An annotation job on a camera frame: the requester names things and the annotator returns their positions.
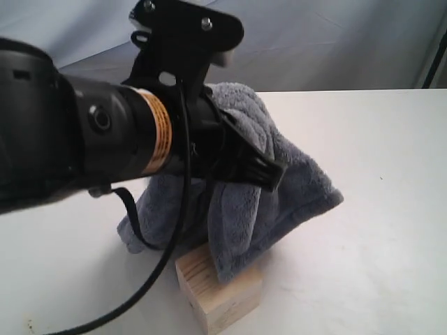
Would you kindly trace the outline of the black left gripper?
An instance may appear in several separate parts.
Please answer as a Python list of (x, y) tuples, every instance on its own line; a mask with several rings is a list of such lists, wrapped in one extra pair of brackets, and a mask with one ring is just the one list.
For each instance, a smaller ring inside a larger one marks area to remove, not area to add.
[(204, 86), (195, 101), (186, 102), (191, 176), (250, 184), (275, 191), (286, 166), (269, 158), (236, 127), (220, 108), (212, 89)]

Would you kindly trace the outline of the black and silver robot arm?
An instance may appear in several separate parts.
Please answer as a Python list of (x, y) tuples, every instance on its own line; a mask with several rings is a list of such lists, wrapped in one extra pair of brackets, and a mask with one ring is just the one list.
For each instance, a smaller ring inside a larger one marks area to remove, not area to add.
[(159, 80), (150, 51), (110, 84), (62, 75), (42, 50), (1, 39), (1, 212), (94, 197), (154, 174), (275, 190), (285, 172), (217, 107), (199, 78)]

